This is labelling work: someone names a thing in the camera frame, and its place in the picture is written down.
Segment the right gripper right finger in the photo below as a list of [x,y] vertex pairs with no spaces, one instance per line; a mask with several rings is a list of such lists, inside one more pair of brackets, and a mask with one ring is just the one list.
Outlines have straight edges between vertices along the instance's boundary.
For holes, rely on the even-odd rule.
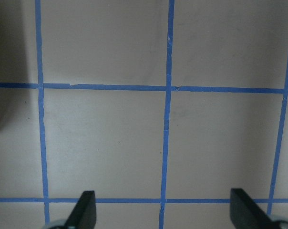
[[236,229],[279,228],[242,188],[230,190],[230,219]]

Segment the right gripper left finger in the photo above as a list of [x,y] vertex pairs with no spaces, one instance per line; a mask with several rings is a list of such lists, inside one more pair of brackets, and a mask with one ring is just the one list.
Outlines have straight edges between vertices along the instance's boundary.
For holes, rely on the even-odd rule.
[[64,229],[94,229],[97,221],[94,191],[84,191],[65,221]]

